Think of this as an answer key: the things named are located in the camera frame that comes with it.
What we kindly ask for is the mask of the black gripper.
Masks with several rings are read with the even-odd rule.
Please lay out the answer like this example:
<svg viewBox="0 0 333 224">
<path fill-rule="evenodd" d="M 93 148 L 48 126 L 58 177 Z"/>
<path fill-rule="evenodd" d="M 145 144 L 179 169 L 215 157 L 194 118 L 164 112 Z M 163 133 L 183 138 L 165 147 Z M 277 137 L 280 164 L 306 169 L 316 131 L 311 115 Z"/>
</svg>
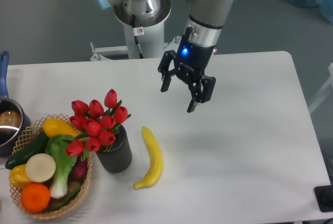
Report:
<svg viewBox="0 0 333 224">
<path fill-rule="evenodd" d="M 175 75 L 188 85 L 191 92 L 191 101 L 187 112 L 191 113 L 199 104 L 211 99 L 216 78 L 205 75 L 205 69 L 215 46 L 201 46 L 181 39 L 177 52 L 166 51 L 163 54 L 158 71 L 161 73 L 161 92 L 169 89 L 171 78 Z M 171 61 L 174 61 L 175 69 L 169 69 Z"/>
</svg>

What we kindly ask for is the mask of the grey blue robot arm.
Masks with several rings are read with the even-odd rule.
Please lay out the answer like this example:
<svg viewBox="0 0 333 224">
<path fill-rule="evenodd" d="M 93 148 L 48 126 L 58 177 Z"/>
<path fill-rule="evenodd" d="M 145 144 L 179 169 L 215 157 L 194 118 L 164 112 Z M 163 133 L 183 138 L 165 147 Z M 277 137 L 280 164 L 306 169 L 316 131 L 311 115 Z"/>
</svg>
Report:
<svg viewBox="0 0 333 224">
<path fill-rule="evenodd" d="M 170 0 L 93 0 L 101 9 L 112 8 L 123 24 L 130 59 L 161 58 L 161 91 L 173 76 L 188 85 L 188 112 L 210 100 L 216 83 L 205 69 L 234 0 L 185 0 L 193 7 L 177 50 L 164 48 L 164 22 L 171 12 Z"/>
</svg>

